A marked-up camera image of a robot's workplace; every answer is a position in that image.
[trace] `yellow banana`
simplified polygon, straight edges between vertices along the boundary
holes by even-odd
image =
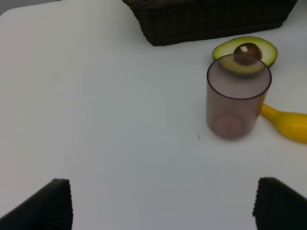
[[[307,143],[307,114],[281,112],[263,104],[261,114],[285,137]]]

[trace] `table surface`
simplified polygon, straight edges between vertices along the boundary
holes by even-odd
[[[279,50],[266,102],[281,110],[307,113],[306,11],[255,33]],[[74,230],[255,230],[260,177],[307,196],[306,145],[262,117],[239,141],[206,126],[206,69],[228,39],[153,47],[120,0],[4,13],[0,216],[53,178],[71,180]]]

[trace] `cup rim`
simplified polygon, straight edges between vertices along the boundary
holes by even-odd
[[[220,59],[222,59],[222,58],[224,58],[224,57],[226,57],[226,56],[237,56],[237,55],[240,55],[240,56],[248,56],[248,57],[250,57],[250,58],[254,58],[254,59],[256,59],[257,61],[261,62],[261,63],[264,65],[264,67],[265,67],[265,68],[267,69],[267,71],[269,72],[269,76],[270,76],[270,82],[269,82],[267,88],[266,88],[264,91],[262,91],[261,93],[255,95],[255,96],[248,97],[248,98],[235,98],[235,97],[226,96],[226,95],[224,95],[224,94],[218,92],[218,91],[211,85],[211,83],[210,83],[210,81],[209,81],[209,72],[210,72],[210,70],[211,70],[211,67],[212,67],[217,61],[219,61]],[[218,95],[221,95],[222,97],[225,97],[225,98],[228,98],[228,99],[232,99],[232,100],[246,101],[246,100],[251,100],[251,99],[255,99],[255,98],[257,98],[257,97],[260,97],[260,96],[262,96],[263,94],[265,94],[265,93],[269,90],[269,88],[270,88],[270,86],[271,86],[271,84],[272,84],[272,73],[271,73],[271,71],[270,71],[270,68],[269,68],[263,61],[261,61],[261,60],[255,58],[255,57],[252,57],[252,56],[249,56],[249,55],[246,55],[246,54],[227,54],[227,55],[224,55],[224,56],[219,57],[218,59],[214,60],[214,62],[212,62],[212,63],[210,64],[210,66],[208,67],[208,70],[207,70],[207,82],[208,82],[209,86],[211,87],[211,89],[213,89],[213,91],[215,91]]]

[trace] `avocado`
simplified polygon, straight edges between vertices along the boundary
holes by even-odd
[[[270,42],[253,36],[244,36],[231,39],[220,44],[212,52],[214,60],[229,54],[242,54],[239,56],[228,56],[223,58],[221,64],[224,68],[242,74],[255,73],[263,68],[261,62],[264,62],[268,67],[272,66],[277,59],[277,48]],[[249,55],[254,58],[246,58],[244,55]]]

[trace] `avocado flesh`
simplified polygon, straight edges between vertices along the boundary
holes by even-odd
[[[260,38],[260,37],[253,37],[253,36],[244,36],[234,38],[227,42],[220,44],[217,48],[214,49],[212,52],[212,57],[214,60],[229,54],[233,54],[234,50],[241,44],[244,43],[254,43],[259,47],[261,50],[263,61],[267,66],[272,66],[277,59],[278,51],[277,48],[270,42]],[[255,73],[263,69],[263,64],[261,62],[257,62],[252,65],[242,65],[237,63],[233,56],[229,56],[229,58],[223,58],[221,60],[221,64],[224,68],[237,72],[237,73]]]

